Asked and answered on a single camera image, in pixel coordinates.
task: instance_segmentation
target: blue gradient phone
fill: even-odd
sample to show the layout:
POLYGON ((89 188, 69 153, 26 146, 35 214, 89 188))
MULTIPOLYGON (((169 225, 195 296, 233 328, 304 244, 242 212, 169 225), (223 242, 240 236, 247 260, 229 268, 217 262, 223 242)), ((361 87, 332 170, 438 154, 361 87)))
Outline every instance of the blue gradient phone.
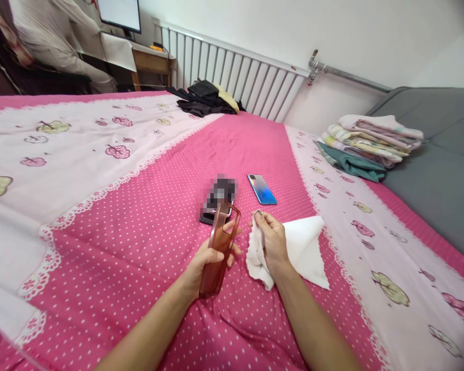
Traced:
POLYGON ((261 175, 249 174, 247 176, 249 183, 253 186, 253 191, 262 205, 276 205, 277 200, 273 197, 272 191, 268 188, 267 183, 261 175))

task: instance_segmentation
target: white lace trim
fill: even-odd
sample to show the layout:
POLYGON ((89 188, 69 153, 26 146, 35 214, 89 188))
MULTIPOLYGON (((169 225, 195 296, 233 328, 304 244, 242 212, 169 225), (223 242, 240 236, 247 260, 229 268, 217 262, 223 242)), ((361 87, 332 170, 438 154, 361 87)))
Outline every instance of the white lace trim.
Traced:
MULTIPOLYGON (((89 102, 80 102, 80 101, 57 102, 57 103, 48 103, 48 104, 45 104, 45 105, 24 106, 24 107, 21 107, 21 108, 4 107, 4 108, 0 108, 0 114, 5 113, 7 111, 12 111, 12 112, 16 112, 16 111, 32 111, 32 110, 38 109, 38 108, 48 108, 49 106, 69 106, 69 105, 78 105, 78 104, 94 104, 94 103, 98 103, 98 102, 110 102, 110 101, 119 102, 121 100, 134 100, 134 99, 141 99, 141 98, 158 98, 158 97, 162 97, 162 96, 172 96, 172 95, 171 94, 146 95, 146 96, 141 95, 141 96, 135 96, 135 97, 130 97, 130 98, 95 99, 95 100, 90 100, 89 102)), ((175 96, 175 101, 176 102, 177 102, 178 99, 179 99, 179 97, 175 96)))
POLYGON ((43 332, 46 323, 46 313, 36 311, 36 313, 28 320, 22 331, 15 338, 15 343, 22 348, 24 344, 29 343, 43 332))
POLYGON ((454 274, 457 278, 459 278, 462 282, 464 282, 464 277, 460 275, 460 273, 458 271, 456 271, 453 267, 451 267, 441 256, 437 255, 436 252, 434 252, 432 249, 428 248, 423 241, 421 241, 418 237, 416 237, 413 233, 413 231, 411 231, 409 228, 406 227, 406 225, 404 224, 404 222, 397 216, 393 213, 393 211, 387 206, 386 203, 384 203, 380 197, 378 197, 378 195, 366 184, 366 182, 362 181, 361 182, 362 184, 364 184, 364 186, 366 188, 368 188, 368 190, 374 195, 374 198, 377 199, 379 201, 379 203, 381 205, 383 205, 383 207, 385 207, 385 209, 387 209, 387 211, 394 217, 394 219, 396 219, 398 221, 398 223, 402 226, 402 228, 404 228, 406 230, 407 233, 409 233, 410 236, 412 236, 412 238, 414 238, 415 240, 419 241, 419 243, 421 245, 423 245, 424 248, 427 248, 434 256, 435 258, 439 259, 443 265, 445 265, 445 267, 450 270, 450 272, 452 274, 454 274))
MULTIPOLYGON (((60 265, 61 256, 55 247, 55 240, 53 237, 54 230, 61 230, 69 227, 74 222, 77 214, 90 210, 93 204, 96 201, 105 198, 108 192, 117 190, 120 187, 120 185, 130 181, 131 178, 138 176, 141 173, 141 171, 147 169, 148 166, 155 163, 155 161, 159 159, 163 154, 165 154, 168 150, 172 149, 177 144, 181 143, 191 135, 197 133, 198 131, 205 128, 209 124, 215 122, 221 117, 222 116, 220 115, 215 120, 210 121, 207 124, 190 129, 189 131, 178 136, 174 140, 168 142, 165 147, 154 153, 151 156, 151 158, 146 160, 143 164, 139 165, 135 170, 129 172, 127 175, 121 176, 116 181, 110 183, 106 187, 93 192, 90 196, 85 198, 83 201, 77 203, 75 206, 71 207, 68 211, 56 218, 50 224, 41 226, 38 233, 40 238, 47 244, 46 252, 43 255, 43 259, 39 267, 33 273, 31 273, 27 279, 25 279, 22 282, 20 288, 18 289, 19 296, 25 300, 31 300, 33 297, 38 295, 48 284, 50 272, 55 270, 60 265)), ((45 322, 46 314, 42 313, 40 317, 38 317, 38 315, 35 314, 28 321, 28 324, 25 326, 24 330, 18 336, 16 342, 20 343, 21 345, 30 342, 32 339, 38 336, 39 333, 43 331, 45 322), (38 322, 38 320, 40 320, 39 325, 34 329, 30 329, 29 325, 31 324, 31 321, 36 323, 38 322)))
MULTIPOLYGON (((297 164, 297 169, 299 170, 299 174, 301 175, 301 178, 303 180, 304 187, 306 188, 306 192, 309 194, 309 198, 311 199, 311 203, 313 204, 313 208, 314 208, 314 210, 316 211, 316 213, 318 215, 321 215, 321 212, 320 212, 320 210, 318 210, 318 207, 317 207, 316 202, 314 200, 314 194, 309 189, 309 186, 308 186, 309 181, 305 177, 305 174, 304 174, 303 170, 301 169, 299 161, 297 160, 297 156, 296 156, 294 147, 292 145, 292 142, 290 142, 290 145, 291 145, 291 149, 292 149, 292 154, 294 155, 294 159, 295 159, 295 162, 297 164)), ((344 263, 344 261, 342 259, 342 256, 341 256, 340 252, 339 252, 339 249, 335 246, 333 237, 330 234, 330 232, 328 231, 328 228, 326 226, 323 228, 323 234, 325 235, 326 239, 328 240, 328 245, 329 245, 330 249, 332 249, 332 251, 334 252, 335 261, 340 266, 342 277, 349 284, 352 295, 356 298, 357 302, 361 306, 360 316, 361 316, 362 320, 364 321, 364 323, 366 324, 366 326, 368 326, 368 328, 372 332, 371 337, 370 337, 370 342, 371 342, 371 345, 373 347, 373 351, 374 351, 375 355, 378 357, 378 359, 382 363, 381 370, 382 371, 393 371, 393 367, 392 367, 391 362, 390 362, 390 357, 388 356, 388 351, 385 349, 385 347, 383 345, 383 342, 380 340, 380 338, 377 335, 377 331, 376 331, 375 327, 373 326, 373 323, 371 322, 371 320, 369 319, 369 317, 367 315, 366 308, 365 308, 365 306, 363 304, 362 296, 361 296, 361 293, 359 292, 359 289, 358 289, 358 287, 356 285, 356 282, 354 281, 353 277, 349 274, 349 272, 347 270, 347 267, 345 266, 345 263, 344 263)))

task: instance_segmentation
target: white wall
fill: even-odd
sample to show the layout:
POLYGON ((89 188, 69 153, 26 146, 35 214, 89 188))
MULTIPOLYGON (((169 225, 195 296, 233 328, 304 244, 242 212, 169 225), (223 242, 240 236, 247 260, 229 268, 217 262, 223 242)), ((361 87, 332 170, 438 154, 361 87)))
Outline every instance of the white wall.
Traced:
MULTIPOLYGON (((408 85, 426 73, 425 67, 464 33, 464 0, 235 0, 226 4, 140 0, 142 19, 154 16, 303 67, 317 48, 320 61, 391 87, 408 85)), ((320 132, 341 115, 364 113, 380 97, 337 77, 319 76, 312 87, 302 88, 285 122, 320 132)))
POLYGON ((426 65, 410 85, 464 88, 464 32, 426 65))

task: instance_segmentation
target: chair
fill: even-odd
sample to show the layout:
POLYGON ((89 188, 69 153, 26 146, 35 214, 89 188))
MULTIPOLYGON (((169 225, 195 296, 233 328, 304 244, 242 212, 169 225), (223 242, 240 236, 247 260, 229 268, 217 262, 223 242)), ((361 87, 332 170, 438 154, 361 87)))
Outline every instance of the chair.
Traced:
POLYGON ((17 94, 92 94, 88 76, 59 72, 39 62, 20 65, 1 30, 0 71, 17 94))

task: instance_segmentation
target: black clothing pile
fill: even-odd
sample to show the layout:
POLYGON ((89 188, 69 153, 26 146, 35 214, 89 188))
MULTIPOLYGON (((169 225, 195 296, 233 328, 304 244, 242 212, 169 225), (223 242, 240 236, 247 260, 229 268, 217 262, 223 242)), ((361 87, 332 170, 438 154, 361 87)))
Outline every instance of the black clothing pile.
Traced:
MULTIPOLYGON (((187 92, 184 89, 167 88, 169 93, 185 99, 177 101, 182 111, 198 117, 204 117, 211 113, 237 114, 229 103, 218 96, 218 89, 209 81, 199 81, 188 89, 187 92)), ((238 102, 238 105, 239 110, 245 111, 241 102, 238 102)))

